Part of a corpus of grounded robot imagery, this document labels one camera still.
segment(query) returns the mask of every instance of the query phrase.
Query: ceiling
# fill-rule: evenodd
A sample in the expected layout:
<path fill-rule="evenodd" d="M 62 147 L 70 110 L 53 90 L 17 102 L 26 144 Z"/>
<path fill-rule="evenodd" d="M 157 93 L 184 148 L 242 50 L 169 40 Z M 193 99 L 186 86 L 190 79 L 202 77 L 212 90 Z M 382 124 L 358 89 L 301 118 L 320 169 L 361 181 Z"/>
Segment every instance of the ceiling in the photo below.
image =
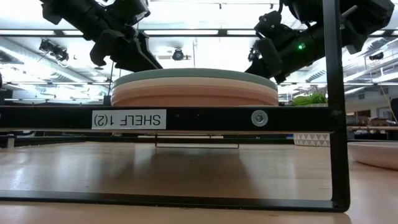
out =
<path fill-rule="evenodd" d="M 258 17 L 264 13 L 276 10 L 279 0 L 180 0 L 180 1 L 149 1 L 151 16 L 143 19 L 136 26 L 138 29 L 252 29 L 258 22 Z M 298 20 L 296 20 L 287 8 L 282 13 L 283 23 L 294 29 L 304 29 Z M 398 13 L 394 13 L 388 29 L 398 27 Z M 42 18 L 42 10 L 39 0 L 13 0 L 7 2 L 0 8 L 0 30 L 6 29 L 29 29 L 29 30 L 75 30 L 75 28 L 62 21 L 55 26 Z M 67 63 L 57 64 L 56 60 L 49 55 L 44 55 L 39 50 L 39 45 L 43 38 L 41 37 L 0 37 L 0 47 L 8 48 L 16 52 L 18 57 L 24 56 L 39 61 L 37 64 L 44 64 L 47 69 L 53 70 L 48 73 L 51 80 L 67 80 L 68 82 L 105 82 L 108 78 L 113 80 L 119 76 L 127 75 L 130 72 L 112 69 L 112 61 L 106 58 L 107 66 L 104 70 L 95 70 L 90 60 L 90 50 L 94 42 L 86 41 L 77 37 L 49 37 L 53 43 L 68 49 L 70 60 Z M 150 51 L 156 55 L 160 64 L 164 68 L 218 68 L 226 70 L 245 71 L 250 66 L 247 60 L 249 49 L 256 38 L 253 37 L 151 37 L 149 39 Z M 388 68 L 389 64 L 394 65 L 398 44 L 394 38 L 368 39 L 363 51 L 360 54 L 350 55 L 343 50 L 343 64 L 345 66 L 345 76 L 347 82 L 371 82 L 370 78 L 378 78 L 382 75 L 382 68 Z M 174 61 L 170 58 L 175 48 L 181 48 L 185 55 L 190 56 L 190 60 Z M 385 58 L 380 61 L 370 61 L 368 56 L 382 50 Z M 37 69 L 32 71 L 32 67 L 23 67 L 21 65 L 11 68 L 10 65 L 0 65 L 4 81 L 13 82 L 39 82 L 44 80 L 38 75 Z M 326 82 L 325 60 L 321 59 L 307 68 L 303 68 L 293 73 L 288 82 Z M 386 69 L 383 75 L 395 73 L 394 68 Z M 73 89 L 70 86 L 69 96 L 76 92 L 76 98 L 86 97 L 90 89 L 90 98 L 101 98 L 107 90 L 106 85 L 95 87 L 78 86 Z M 59 86 L 41 86 L 39 90 L 42 93 L 43 88 L 48 88 L 48 92 L 65 91 Z M 26 88 L 24 91 L 38 91 L 38 88 Z M 347 86 L 347 91 L 355 89 L 355 86 Z M 280 86 L 281 95 L 292 96 L 306 93 L 308 85 L 289 85 Z"/>

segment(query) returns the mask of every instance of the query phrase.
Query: wooden table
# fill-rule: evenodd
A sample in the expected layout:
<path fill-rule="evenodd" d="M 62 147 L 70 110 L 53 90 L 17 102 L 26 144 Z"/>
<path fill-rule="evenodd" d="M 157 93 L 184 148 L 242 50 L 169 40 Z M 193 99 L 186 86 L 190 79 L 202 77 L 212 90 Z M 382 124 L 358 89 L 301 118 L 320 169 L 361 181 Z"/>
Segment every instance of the wooden table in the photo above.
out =
<path fill-rule="evenodd" d="M 0 151 L 0 190 L 327 199 L 328 148 L 155 149 L 79 143 Z M 396 223 L 398 172 L 350 161 L 346 214 L 0 202 L 0 223 Z"/>

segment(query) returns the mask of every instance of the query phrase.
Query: white label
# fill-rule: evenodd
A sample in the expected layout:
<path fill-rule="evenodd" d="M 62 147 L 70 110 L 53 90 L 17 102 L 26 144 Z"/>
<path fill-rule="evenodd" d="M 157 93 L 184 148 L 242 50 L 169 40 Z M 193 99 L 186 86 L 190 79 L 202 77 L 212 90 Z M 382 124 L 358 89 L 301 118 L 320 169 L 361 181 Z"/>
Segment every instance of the white label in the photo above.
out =
<path fill-rule="evenodd" d="M 166 110 L 93 111 L 92 129 L 166 129 Z"/>

